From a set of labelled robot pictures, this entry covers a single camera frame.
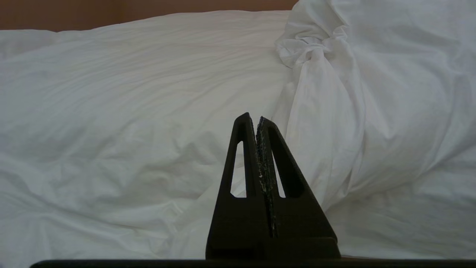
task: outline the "brown wall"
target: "brown wall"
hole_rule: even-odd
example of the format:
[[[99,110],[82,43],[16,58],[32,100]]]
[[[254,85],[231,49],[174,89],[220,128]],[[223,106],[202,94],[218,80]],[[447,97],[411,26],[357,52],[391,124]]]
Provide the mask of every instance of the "brown wall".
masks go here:
[[[290,10],[297,0],[0,0],[0,30],[87,30],[170,13]]]

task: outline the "headboard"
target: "headboard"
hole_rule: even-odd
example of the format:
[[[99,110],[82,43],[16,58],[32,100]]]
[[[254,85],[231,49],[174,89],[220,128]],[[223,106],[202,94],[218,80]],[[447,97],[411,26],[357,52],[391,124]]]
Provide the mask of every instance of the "headboard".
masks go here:
[[[290,10],[298,0],[0,0],[0,30],[88,30],[179,12]]]

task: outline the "white fabric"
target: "white fabric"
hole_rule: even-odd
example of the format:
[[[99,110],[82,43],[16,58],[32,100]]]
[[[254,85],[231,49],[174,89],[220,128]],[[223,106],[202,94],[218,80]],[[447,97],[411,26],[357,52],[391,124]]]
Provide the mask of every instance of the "white fabric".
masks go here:
[[[294,6],[273,120],[341,253],[476,258],[475,3]]]
[[[290,76],[287,15],[0,31],[0,263],[203,258],[233,121]]]

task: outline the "bed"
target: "bed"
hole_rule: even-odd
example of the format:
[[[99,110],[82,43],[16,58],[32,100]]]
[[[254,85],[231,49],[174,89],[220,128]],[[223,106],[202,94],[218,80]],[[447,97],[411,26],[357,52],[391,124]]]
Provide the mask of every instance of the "bed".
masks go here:
[[[418,3],[0,31],[0,266],[203,258],[244,112],[276,122],[343,255],[476,258],[476,7]]]

